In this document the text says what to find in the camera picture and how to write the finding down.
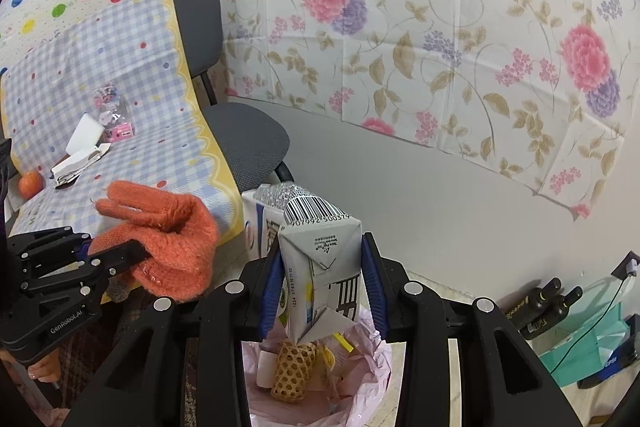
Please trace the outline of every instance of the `floral wall paper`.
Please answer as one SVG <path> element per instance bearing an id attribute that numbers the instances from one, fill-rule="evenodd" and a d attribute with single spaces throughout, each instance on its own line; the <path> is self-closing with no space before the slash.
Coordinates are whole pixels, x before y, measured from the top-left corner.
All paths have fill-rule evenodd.
<path id="1" fill-rule="evenodd" d="M 638 0 L 222 0 L 231 94 L 460 156 L 589 216 L 638 83 Z"/>

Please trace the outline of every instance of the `black chair backrest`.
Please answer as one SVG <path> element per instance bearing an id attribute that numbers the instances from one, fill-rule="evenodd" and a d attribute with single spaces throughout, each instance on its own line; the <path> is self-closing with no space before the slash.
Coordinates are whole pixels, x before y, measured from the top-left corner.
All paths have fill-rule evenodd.
<path id="1" fill-rule="evenodd" d="M 174 0 L 191 78 L 207 71 L 222 53 L 220 0 Z"/>

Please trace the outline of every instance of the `yellow scalloped border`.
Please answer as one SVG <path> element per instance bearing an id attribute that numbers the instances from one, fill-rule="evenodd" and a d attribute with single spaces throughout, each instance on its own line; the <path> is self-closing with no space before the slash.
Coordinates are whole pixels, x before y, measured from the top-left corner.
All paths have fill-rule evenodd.
<path id="1" fill-rule="evenodd" d="M 9 136 L 9 127 L 6 119 L 6 111 L 4 110 L 4 100 L 5 100 L 4 95 L 5 95 L 4 82 L 1 82 L 0 80 L 0 120 L 1 120 L 0 123 L 2 124 L 2 133 L 4 134 L 4 137 L 11 138 Z M 20 166 L 20 162 L 18 161 L 18 156 L 15 155 L 15 143 L 13 143 L 13 141 L 12 141 L 10 155 L 11 155 L 11 161 L 14 163 L 14 167 L 18 171 L 18 174 L 20 174 L 20 176 L 24 175 L 24 170 Z"/>
<path id="2" fill-rule="evenodd" d="M 229 170 L 229 166 L 226 164 L 225 157 L 220 150 L 218 142 L 216 142 L 216 139 L 211 133 L 209 125 L 200 110 L 200 105 L 198 105 L 198 99 L 193 89 L 193 81 L 189 74 L 184 48 L 182 47 L 182 37 L 180 36 L 178 17 L 175 15 L 174 0 L 162 0 L 162 3 L 170 12 L 167 27 L 174 36 L 174 46 L 178 51 L 178 74 L 184 82 L 184 87 L 186 88 L 184 97 L 191 106 L 192 114 L 195 118 L 194 127 L 197 133 L 196 139 L 204 140 L 205 146 L 201 154 L 213 159 L 214 171 L 211 173 L 209 184 L 224 192 L 233 206 L 233 218 L 229 228 L 218 242 L 218 245 L 222 245 L 231 238 L 236 237 L 236 235 L 244 229 L 242 225 L 242 196 L 238 191 L 236 181 Z"/>

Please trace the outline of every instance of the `white box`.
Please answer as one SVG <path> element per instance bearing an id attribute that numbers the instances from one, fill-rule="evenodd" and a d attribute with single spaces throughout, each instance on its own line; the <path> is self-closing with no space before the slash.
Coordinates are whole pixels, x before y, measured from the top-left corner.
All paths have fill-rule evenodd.
<path id="1" fill-rule="evenodd" d="M 271 243 L 284 223 L 284 211 L 255 199 L 255 190 L 242 193 L 244 240 L 249 259 L 267 257 Z"/>
<path id="2" fill-rule="evenodd" d="M 328 215 L 311 217 L 318 207 Z M 308 343 L 353 326 L 360 307 L 360 220 L 318 196 L 293 198 L 284 217 L 278 241 L 287 283 L 288 337 Z"/>

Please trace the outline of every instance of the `gray chair seat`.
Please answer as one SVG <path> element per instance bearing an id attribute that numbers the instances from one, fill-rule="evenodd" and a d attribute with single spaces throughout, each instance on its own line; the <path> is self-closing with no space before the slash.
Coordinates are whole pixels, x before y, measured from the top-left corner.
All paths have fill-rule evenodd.
<path id="1" fill-rule="evenodd" d="M 255 107 L 227 102 L 204 107 L 202 114 L 240 192 L 260 185 L 289 150 L 284 127 Z"/>

